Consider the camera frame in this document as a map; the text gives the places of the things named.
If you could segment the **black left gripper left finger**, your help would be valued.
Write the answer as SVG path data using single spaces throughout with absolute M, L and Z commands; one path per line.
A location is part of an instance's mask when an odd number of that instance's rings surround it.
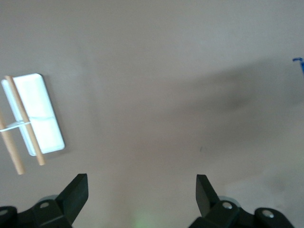
M 0 208 L 2 228 L 71 228 L 88 200 L 87 174 L 78 174 L 55 199 L 45 199 L 24 212 Z

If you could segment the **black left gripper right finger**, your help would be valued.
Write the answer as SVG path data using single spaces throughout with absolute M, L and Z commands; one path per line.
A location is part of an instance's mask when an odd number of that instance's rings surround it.
M 250 214 L 230 200 L 221 200 L 206 175 L 196 177 L 196 202 L 201 216 L 191 228 L 292 228 L 280 211 L 257 208 Z

